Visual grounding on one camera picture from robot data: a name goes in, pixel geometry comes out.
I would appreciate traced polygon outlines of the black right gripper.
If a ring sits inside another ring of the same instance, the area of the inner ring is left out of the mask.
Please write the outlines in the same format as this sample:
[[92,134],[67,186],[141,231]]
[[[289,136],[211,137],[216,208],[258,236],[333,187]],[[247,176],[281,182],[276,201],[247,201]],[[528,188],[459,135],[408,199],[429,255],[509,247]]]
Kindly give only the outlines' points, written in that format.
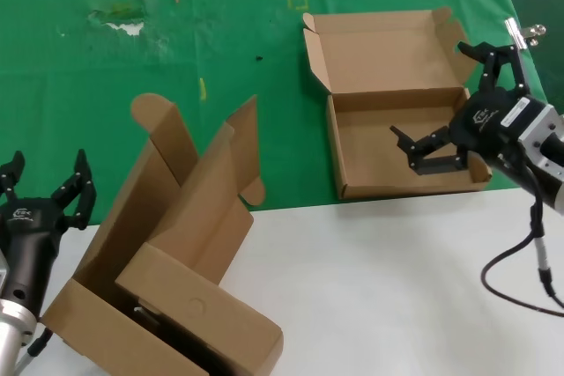
[[[532,189],[529,170],[531,159],[520,141],[536,118],[536,100],[528,94],[528,83],[519,48],[515,45],[493,46],[487,42],[470,45],[457,43],[458,50],[483,65],[479,91],[456,111],[449,126],[414,141],[396,126],[397,147],[417,175],[484,171],[491,178],[496,169],[524,189]],[[509,64],[515,87],[497,87],[501,68]],[[450,156],[429,158],[448,144],[456,146]]]

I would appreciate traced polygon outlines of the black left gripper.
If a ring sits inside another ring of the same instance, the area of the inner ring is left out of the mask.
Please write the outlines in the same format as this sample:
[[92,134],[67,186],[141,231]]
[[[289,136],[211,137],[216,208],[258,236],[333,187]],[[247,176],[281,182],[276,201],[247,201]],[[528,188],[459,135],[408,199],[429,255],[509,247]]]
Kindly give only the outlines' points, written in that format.
[[[18,198],[14,188],[25,167],[22,151],[1,165],[1,193],[7,202],[1,206],[1,252],[8,274],[1,298],[39,315],[61,238],[68,228],[84,230],[96,202],[96,188],[84,149],[78,150],[74,174],[50,198]],[[71,215],[64,210],[76,199]]]

